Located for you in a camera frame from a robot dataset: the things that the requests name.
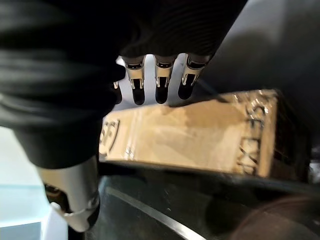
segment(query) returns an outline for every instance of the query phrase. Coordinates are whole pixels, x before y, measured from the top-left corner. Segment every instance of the black surface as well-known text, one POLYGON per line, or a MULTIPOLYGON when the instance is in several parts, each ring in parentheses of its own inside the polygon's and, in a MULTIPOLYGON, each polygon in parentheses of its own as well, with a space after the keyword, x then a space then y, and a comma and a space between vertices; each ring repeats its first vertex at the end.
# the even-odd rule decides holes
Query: black surface
POLYGON ((139 36, 120 55, 214 55, 246 3, 247 0, 146 2, 143 8, 147 10, 139 16, 142 8, 137 7, 137 19, 133 21, 138 26, 139 36))
POLYGON ((144 88, 136 88, 132 89, 133 101, 137 105, 142 105, 145 102, 145 89, 144 88))
POLYGON ((68 168, 87 161, 98 152, 102 120, 82 122, 56 131, 15 131, 28 159, 45 169, 68 168))
POLYGON ((180 86, 178 89, 179 98, 183 100, 190 98, 193 90, 194 90, 194 86, 183 85, 182 82, 180 82, 180 86))
POLYGON ((168 88, 167 87, 156 87, 155 88, 155 100, 158 104, 164 104, 168 98, 168 88))
POLYGON ((191 189, 148 177, 114 175, 101 181, 101 210, 96 225, 86 233, 87 240, 183 239, 163 223, 114 196, 114 190, 208 240, 230 239, 233 235, 237 237, 231 239, 237 240, 320 239, 320 228, 315 224, 320 216, 317 201, 307 197, 219 181, 211 187, 198 184, 191 189))

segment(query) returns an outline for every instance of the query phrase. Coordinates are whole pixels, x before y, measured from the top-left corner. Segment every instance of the robotic hand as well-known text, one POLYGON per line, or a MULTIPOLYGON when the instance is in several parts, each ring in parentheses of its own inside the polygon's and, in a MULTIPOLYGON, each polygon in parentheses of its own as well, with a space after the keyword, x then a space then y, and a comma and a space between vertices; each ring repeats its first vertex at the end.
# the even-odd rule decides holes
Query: robotic hand
POLYGON ((247 0, 4 1, 0 29, 0 124, 12 128, 45 192, 77 232, 99 213, 98 146, 125 62, 144 102, 144 59, 154 54, 162 104, 176 56, 187 53, 178 91, 187 99, 247 0))

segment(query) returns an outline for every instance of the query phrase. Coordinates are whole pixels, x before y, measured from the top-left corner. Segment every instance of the silver metal part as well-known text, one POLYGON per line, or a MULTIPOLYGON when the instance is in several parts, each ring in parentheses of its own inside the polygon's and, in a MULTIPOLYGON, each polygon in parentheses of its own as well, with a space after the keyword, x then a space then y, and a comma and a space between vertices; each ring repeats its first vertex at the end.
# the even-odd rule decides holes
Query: silver metal part
POLYGON ((192 82, 190 86, 193 86, 210 59, 211 56, 198 56, 194 54, 188 54, 184 63, 184 69, 181 79, 182 84, 187 85, 187 79, 191 78, 192 82))
POLYGON ((118 82, 118 81, 115 81, 115 82, 113 83, 113 87, 114 87, 114 89, 118 89, 118 87, 119 87, 119 82, 118 82))
POLYGON ((98 169, 96 157, 72 167, 46 169, 37 167, 46 186, 66 195, 68 209, 52 201, 51 206, 77 232, 85 232, 91 226, 88 218, 99 206, 98 169))
POLYGON ((122 57, 125 69, 132 89, 136 89, 135 81, 139 81, 139 88, 143 89, 145 84, 145 58, 146 56, 128 58, 122 57))
POLYGON ((159 88, 160 87, 160 79, 165 78, 164 87, 167 88, 169 86, 169 82, 171 79, 172 70, 174 69, 174 63, 177 56, 172 57, 161 57, 154 56, 155 65, 155 84, 159 88))

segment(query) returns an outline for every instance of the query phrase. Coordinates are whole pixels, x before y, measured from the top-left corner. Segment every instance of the cardboard box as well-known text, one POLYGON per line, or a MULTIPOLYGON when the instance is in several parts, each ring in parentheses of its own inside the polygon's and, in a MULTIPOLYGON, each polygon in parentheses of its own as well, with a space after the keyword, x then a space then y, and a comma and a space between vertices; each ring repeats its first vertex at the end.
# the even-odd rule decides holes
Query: cardboard box
POLYGON ((111 112, 102 127, 100 160, 301 181, 307 135, 279 99, 274 90, 256 90, 181 107, 111 112), (295 138, 299 146, 288 150, 295 138))

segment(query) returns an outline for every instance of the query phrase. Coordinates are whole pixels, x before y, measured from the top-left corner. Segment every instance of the white surface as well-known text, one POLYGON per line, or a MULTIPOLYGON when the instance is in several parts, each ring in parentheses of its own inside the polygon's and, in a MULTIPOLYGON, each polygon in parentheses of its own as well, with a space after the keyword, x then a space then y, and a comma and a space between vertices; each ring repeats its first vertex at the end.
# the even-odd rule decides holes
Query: white surface
POLYGON ((0 127, 0 185, 42 186, 13 132, 4 127, 0 127))
POLYGON ((0 228, 41 222, 48 211, 42 187, 0 185, 0 228))
POLYGON ((41 240, 67 240, 68 225, 54 210, 50 209, 48 215, 41 222, 41 240))

